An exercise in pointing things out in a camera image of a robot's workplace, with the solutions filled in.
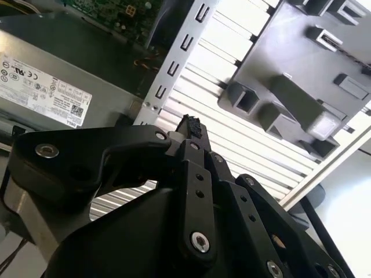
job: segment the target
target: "gray metal panel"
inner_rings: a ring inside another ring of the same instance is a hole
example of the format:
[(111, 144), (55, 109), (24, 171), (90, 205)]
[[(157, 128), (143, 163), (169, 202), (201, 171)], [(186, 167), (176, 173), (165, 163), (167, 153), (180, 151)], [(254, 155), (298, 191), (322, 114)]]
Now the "gray metal panel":
[(146, 55), (142, 47), (129, 46), (66, 12), (4, 17), (0, 29), (141, 98), (155, 78), (134, 66)]
[[(32, 67), (92, 94), (92, 102), (82, 128), (113, 126), (120, 114), (129, 113), (133, 100), (141, 101), (127, 91), (4, 31), (0, 31), (0, 52), (5, 52)], [(0, 98), (0, 110), (12, 115), (19, 122), (27, 123), (32, 127), (36, 126), (46, 130), (70, 128), (2, 98)]]
[[(337, 132), (368, 103), (371, 96), (358, 100), (336, 86), (333, 81), (339, 74), (344, 73), (356, 79), (364, 87), (371, 87), (371, 79), (361, 74), (361, 67), (358, 64), (338, 52), (325, 50), (308, 39), (305, 32), (316, 24), (344, 41), (342, 46), (357, 58), (366, 63), (371, 58), (371, 40), (367, 35), (371, 26), (371, 16), (360, 19), (359, 26), (350, 27), (342, 24), (329, 13), (322, 17), (307, 16), (296, 7), (284, 2), (271, 25), (258, 40), (232, 80), (253, 87), (260, 102), (266, 103), (277, 101), (268, 89), (271, 78), (287, 73), (291, 75), (292, 81), (311, 97), (322, 100), (347, 115), (335, 130)], [(240, 111), (233, 111), (232, 105), (228, 100), (226, 101), (224, 95), (220, 105), (232, 113), (235, 112), (241, 118), (259, 125), (256, 113), (247, 115)], [(302, 141), (313, 141), (312, 137), (300, 129), (295, 133), (294, 140), (291, 140), (291, 137), (287, 138), (294, 144), (297, 144), (298, 138)]]

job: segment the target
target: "slotted metal rail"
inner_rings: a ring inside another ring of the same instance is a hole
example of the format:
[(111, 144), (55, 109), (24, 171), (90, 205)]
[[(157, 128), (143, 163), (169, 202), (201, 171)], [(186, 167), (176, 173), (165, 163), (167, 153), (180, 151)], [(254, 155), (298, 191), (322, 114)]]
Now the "slotted metal rail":
[[(347, 125), (355, 131), (351, 134), (341, 130), (335, 136), (341, 146), (320, 162), (305, 150), (217, 105), (219, 95), (253, 46), (252, 39), (259, 36), (270, 18), (267, 11), (278, 2), (221, 0), (155, 124), (171, 131), (184, 114), (199, 117), (208, 128), (212, 149), (227, 160), (232, 174), (253, 175), (289, 209), (371, 137), (371, 117), (358, 113)], [(154, 188), (155, 182), (150, 181), (141, 188), (122, 189), (97, 198), (92, 204), (92, 219)]]

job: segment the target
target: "connector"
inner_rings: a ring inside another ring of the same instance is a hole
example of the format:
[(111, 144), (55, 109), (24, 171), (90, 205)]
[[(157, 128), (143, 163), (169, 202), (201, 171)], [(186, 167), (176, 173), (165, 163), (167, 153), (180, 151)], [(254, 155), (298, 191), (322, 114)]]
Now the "connector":
[(333, 34), (319, 26), (310, 27), (307, 31), (307, 37), (326, 50), (336, 52), (334, 45), (342, 45), (343, 41), (336, 38)]
[(359, 23), (355, 18), (365, 17), (366, 12), (349, 0), (336, 0), (328, 9), (334, 17), (346, 25), (357, 26)]
[(128, 7), (126, 7), (126, 11), (125, 13), (130, 16), (130, 17), (134, 17), (135, 13), (136, 13), (137, 9), (132, 6), (132, 5), (128, 5)]

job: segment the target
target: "metal bracket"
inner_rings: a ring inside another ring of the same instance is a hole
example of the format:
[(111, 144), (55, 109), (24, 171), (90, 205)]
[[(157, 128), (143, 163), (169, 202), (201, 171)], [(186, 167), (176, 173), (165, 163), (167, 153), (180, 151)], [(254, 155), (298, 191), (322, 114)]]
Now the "metal bracket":
[(134, 125), (153, 125), (187, 60), (213, 16), (219, 0), (195, 0), (162, 64)]

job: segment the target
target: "white wall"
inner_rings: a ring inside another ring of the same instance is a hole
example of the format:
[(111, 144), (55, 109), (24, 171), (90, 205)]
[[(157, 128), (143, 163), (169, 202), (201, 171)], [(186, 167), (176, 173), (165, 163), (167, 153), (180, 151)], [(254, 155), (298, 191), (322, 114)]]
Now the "white wall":
[(355, 277), (370, 278), (371, 156), (356, 151), (321, 184), (326, 198), (316, 212)]

